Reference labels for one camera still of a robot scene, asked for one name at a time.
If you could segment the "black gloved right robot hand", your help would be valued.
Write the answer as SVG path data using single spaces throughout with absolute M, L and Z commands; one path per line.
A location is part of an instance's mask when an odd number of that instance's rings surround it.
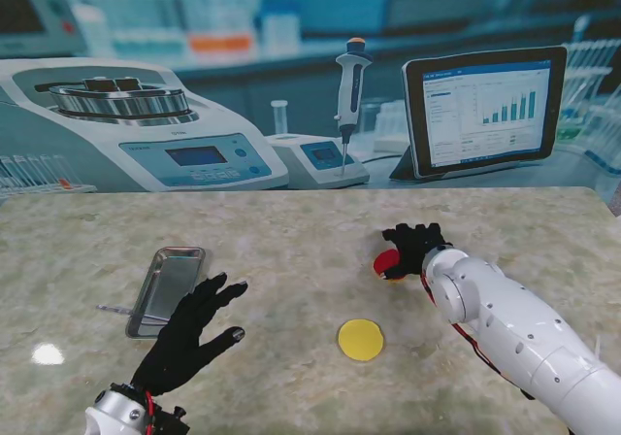
M 383 271 L 380 276 L 385 280 L 397 280 L 408 274 L 419 275 L 422 272 L 424 257 L 430 251 L 453 247 L 443 238 L 438 223 L 416 224 L 413 228 L 406 223 L 399 223 L 394 228 L 381 232 L 385 241 L 392 242 L 399 253 L 399 262 Z

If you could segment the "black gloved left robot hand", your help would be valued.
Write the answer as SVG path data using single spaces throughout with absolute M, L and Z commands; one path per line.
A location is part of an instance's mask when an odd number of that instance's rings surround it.
M 246 282 L 226 285 L 226 281 L 227 275 L 222 272 L 204 280 L 180 300 L 133 375 L 131 385 L 153 396 L 171 392 L 243 339 L 244 329 L 234 326 L 206 344 L 200 343 L 204 328 L 218 310 L 248 289 Z

